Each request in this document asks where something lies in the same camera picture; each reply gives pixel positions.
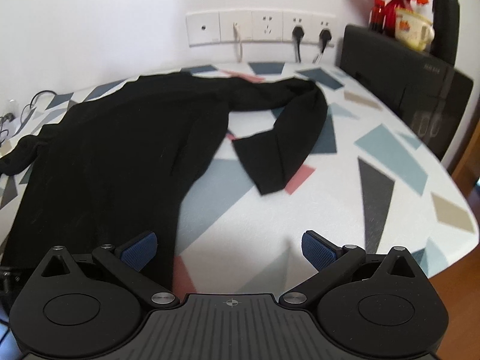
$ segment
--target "white wall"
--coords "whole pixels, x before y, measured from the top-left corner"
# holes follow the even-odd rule
[[[189,48],[185,14],[209,9],[274,8],[324,12],[365,24],[373,0],[0,0],[0,108],[20,105],[42,89],[70,92],[142,72],[235,59],[229,44]],[[445,156],[463,136],[480,92],[480,0],[462,6],[457,67],[475,80],[462,125]],[[323,62],[335,60],[327,49]],[[305,46],[305,60],[315,47]],[[293,61],[288,44],[249,44],[246,60]]]

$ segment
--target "black shirt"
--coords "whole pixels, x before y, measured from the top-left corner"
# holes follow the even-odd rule
[[[229,112],[283,106],[272,130],[233,142],[261,194],[285,187],[322,130],[327,104],[312,81],[141,76],[74,105],[0,159],[7,175],[35,160],[2,265],[32,268],[54,245],[90,253],[149,230],[158,250],[142,273],[171,288],[179,207],[225,138]]]

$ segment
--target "electrical outlet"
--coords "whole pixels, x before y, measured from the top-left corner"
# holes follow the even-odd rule
[[[301,26],[305,36],[302,42],[306,42],[308,36],[311,36],[311,14],[305,12],[283,11],[283,41],[291,42],[293,40],[292,32],[296,26]]]
[[[323,29],[328,29],[332,33],[330,43],[337,41],[337,17],[329,14],[313,14],[310,18],[310,32],[308,42],[318,43],[319,35]]]
[[[253,25],[254,41],[282,41],[282,11],[252,11],[251,21]]]
[[[233,25],[238,23],[242,41],[253,40],[251,11],[220,11],[220,38],[222,42],[234,42]]]
[[[220,22],[218,12],[198,12],[186,16],[187,35],[190,46],[219,43]]]

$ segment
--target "table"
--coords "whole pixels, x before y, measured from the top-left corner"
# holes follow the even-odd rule
[[[311,78],[325,93],[329,112],[294,178],[284,190],[265,196],[231,142],[272,128],[281,109],[230,113],[225,139],[182,203],[173,288],[180,297],[188,292],[278,297],[316,273],[301,251],[302,234],[310,229],[339,246],[356,244],[369,253],[405,246],[429,277],[477,245],[477,222],[446,170],[401,120],[339,68],[242,63],[184,69],[201,77],[240,75],[265,82]],[[0,154],[22,136],[60,121],[72,105],[135,79],[42,96]],[[11,228],[30,170],[0,178],[0,241]]]

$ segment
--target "black thermos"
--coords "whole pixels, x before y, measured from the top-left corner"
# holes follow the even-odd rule
[[[433,0],[433,29],[435,38],[430,54],[455,65],[460,28],[460,5],[458,0]]]

